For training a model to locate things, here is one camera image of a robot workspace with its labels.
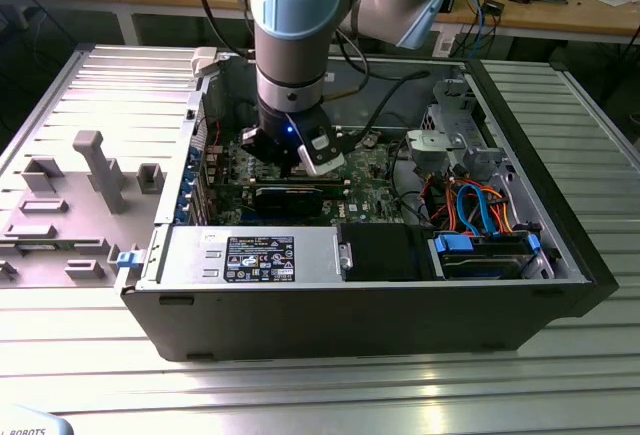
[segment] red cable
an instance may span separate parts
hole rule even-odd
[[[220,120],[216,122],[216,130],[216,140],[213,142],[214,147],[218,145],[218,142],[220,141]]]

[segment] blue latch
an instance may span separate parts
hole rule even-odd
[[[146,250],[132,250],[130,252],[120,252],[116,260],[118,268],[139,268],[144,263]]]
[[[189,200],[187,199],[186,195],[184,193],[178,195],[178,206],[186,207],[187,205],[189,205]]]
[[[438,235],[435,244],[438,253],[449,250],[458,252],[473,251],[471,237],[460,233],[443,233],[442,235]]]
[[[540,239],[538,239],[538,236],[530,233],[529,236],[527,236],[527,240],[529,240],[529,245],[531,245],[533,253],[538,253],[540,251]]]
[[[193,191],[193,185],[187,180],[183,180],[180,184],[180,190],[182,190],[184,193],[191,193]]]
[[[202,157],[202,152],[198,150],[196,147],[189,147],[189,158],[192,160],[200,160]]]
[[[178,222],[185,223],[187,221],[187,212],[184,210],[176,210],[174,217]]]
[[[190,172],[188,170],[185,170],[184,173],[182,174],[182,179],[192,182],[193,180],[196,179],[196,172]]]

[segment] motherboard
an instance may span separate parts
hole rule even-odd
[[[208,147],[204,168],[213,225],[403,223],[389,180],[388,144],[356,150],[321,177],[309,177],[302,165],[282,176],[235,141]]]

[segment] power supply label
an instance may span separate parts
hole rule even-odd
[[[293,282],[295,273],[293,237],[229,237],[227,282]]]

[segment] blue cable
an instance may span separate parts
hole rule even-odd
[[[456,209],[458,210],[458,217],[460,218],[460,221],[464,223],[464,225],[469,228],[469,230],[471,230],[474,235],[481,235],[480,230],[474,227],[471,222],[467,220],[467,216],[464,214],[462,195],[468,189],[475,190],[476,194],[478,195],[478,204],[480,206],[480,215],[482,216],[482,223],[484,223],[484,228],[491,234],[499,233],[496,229],[496,226],[493,224],[493,220],[491,220],[491,216],[489,215],[489,205],[487,204],[487,199],[484,196],[484,192],[480,187],[471,185],[470,183],[463,185],[462,188],[458,191],[458,197],[456,199]]]
[[[478,44],[480,43],[480,39],[482,38],[482,29],[484,28],[484,13],[482,12],[482,7],[480,7],[480,2],[478,0],[473,0],[476,4],[476,8],[478,9],[478,17],[480,18],[480,27],[478,28],[478,35],[476,36],[476,41],[471,48],[471,52],[469,52],[469,58],[473,58],[476,50],[478,49]]]

